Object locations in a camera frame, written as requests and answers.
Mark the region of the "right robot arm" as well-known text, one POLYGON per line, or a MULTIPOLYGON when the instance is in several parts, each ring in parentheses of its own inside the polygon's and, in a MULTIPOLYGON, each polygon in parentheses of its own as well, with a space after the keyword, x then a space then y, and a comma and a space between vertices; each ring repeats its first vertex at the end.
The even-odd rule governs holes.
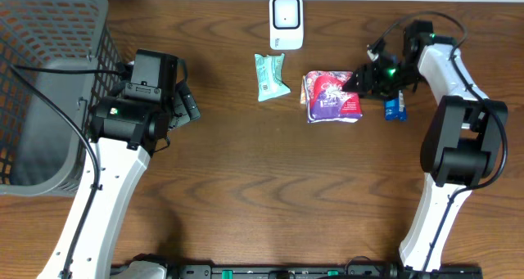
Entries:
POLYGON ((424 79, 437 103, 422 142, 424 188, 417 212, 399 253, 404 268, 437 272, 454 221, 475 190, 489 186, 508 158, 505 122, 508 108, 492 101, 475 84, 450 37, 415 34, 404 41, 403 62, 378 39, 368 46, 370 63, 344 86, 362 94, 378 86, 397 89, 408 79, 424 79))

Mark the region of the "orange white snack bar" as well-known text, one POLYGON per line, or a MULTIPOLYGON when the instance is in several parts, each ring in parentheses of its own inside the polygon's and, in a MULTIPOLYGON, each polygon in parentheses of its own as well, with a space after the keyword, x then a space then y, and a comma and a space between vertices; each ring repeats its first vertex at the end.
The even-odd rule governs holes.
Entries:
POLYGON ((305 105, 307 103, 307 83, 306 78, 303 75, 300 85, 300 104, 305 105))

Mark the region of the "blue cookie package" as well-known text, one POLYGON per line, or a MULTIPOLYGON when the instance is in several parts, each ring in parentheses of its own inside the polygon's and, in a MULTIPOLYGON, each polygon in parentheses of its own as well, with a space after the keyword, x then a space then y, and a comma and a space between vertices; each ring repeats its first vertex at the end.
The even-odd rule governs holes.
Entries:
POLYGON ((401 90, 398 91, 396 98, 384 102, 385 120, 399 120, 405 121, 407 119, 407 111, 404 103, 404 94, 401 90))

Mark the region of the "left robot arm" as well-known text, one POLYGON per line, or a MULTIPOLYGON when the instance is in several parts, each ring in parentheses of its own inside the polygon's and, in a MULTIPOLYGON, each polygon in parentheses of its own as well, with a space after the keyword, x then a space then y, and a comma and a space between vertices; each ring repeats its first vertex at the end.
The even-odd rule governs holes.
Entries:
POLYGON ((108 278, 131 196, 174 128, 198 119, 186 62, 140 49, 89 113, 87 157, 59 241, 41 278, 108 278))

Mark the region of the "red purple pad package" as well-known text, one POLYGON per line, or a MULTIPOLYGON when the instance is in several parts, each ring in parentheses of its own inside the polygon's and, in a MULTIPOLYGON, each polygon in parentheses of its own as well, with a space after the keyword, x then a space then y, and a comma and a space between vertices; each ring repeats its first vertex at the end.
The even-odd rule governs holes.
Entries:
POLYGON ((309 123, 355 123, 363 116, 359 96, 341 87, 351 71, 312 70, 305 75, 307 83, 306 116, 309 123))

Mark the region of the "teal wet wipes pack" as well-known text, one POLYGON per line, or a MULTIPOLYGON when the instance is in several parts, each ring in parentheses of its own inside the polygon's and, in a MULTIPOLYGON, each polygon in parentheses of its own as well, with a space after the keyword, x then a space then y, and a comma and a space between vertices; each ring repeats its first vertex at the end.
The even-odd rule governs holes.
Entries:
POLYGON ((289 94, 291 89, 282 79, 285 54, 278 56, 255 54, 254 57, 259 89, 258 102, 289 94))

